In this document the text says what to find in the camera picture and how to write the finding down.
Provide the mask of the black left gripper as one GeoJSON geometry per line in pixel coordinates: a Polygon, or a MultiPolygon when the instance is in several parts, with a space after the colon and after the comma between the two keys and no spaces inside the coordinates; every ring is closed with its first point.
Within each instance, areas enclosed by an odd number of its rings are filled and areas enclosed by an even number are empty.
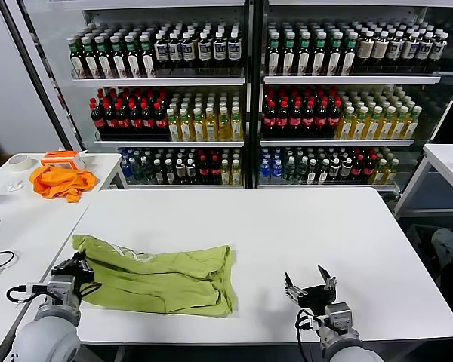
{"type": "Polygon", "coordinates": [[[74,278],[74,290],[80,290],[83,284],[94,281],[94,270],[89,266],[86,251],[75,253],[75,259],[62,261],[51,269],[52,275],[65,275],[74,278]]]}

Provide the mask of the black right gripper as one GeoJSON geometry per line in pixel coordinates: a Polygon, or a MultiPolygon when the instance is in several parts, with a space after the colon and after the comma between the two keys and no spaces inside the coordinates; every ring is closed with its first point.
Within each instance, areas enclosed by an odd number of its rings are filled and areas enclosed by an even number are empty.
{"type": "Polygon", "coordinates": [[[285,294],[290,300],[295,300],[301,308],[308,308],[314,315],[324,315],[325,307],[335,302],[337,278],[321,265],[318,270],[325,285],[317,285],[308,288],[299,288],[294,285],[288,273],[285,273],[285,294]]]}

